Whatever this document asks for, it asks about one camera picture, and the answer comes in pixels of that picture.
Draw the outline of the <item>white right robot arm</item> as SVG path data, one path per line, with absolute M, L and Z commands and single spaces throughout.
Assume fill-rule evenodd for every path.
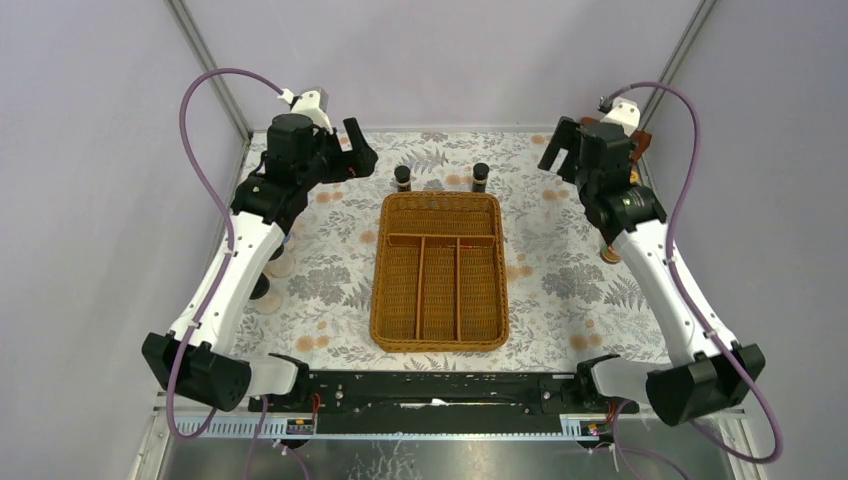
M 575 402 L 597 412 L 612 399 L 646 404 L 669 426 L 739 405 L 766 358 L 743 346 L 715 317 L 679 250 L 666 244 L 669 221 L 653 191 L 630 180 L 633 143 L 619 124 L 563 117 L 538 167 L 578 189 L 590 223 L 621 256 L 660 326 L 670 366 L 604 355 L 578 364 Z

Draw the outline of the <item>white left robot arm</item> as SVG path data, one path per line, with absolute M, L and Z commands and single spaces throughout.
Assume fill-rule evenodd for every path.
M 336 129 L 322 128 L 304 114 L 272 120 L 261 168 L 241 182 L 225 207 L 226 232 L 198 290 L 167 333 L 150 333 L 142 344 L 144 359 L 170 398 L 220 411 L 263 395 L 288 411 L 309 401 L 306 363 L 281 354 L 235 358 L 230 350 L 247 302 L 268 293 L 263 271 L 282 254 L 309 192 L 319 184 L 373 174 L 378 155 L 357 119 L 343 125 L 348 149 Z

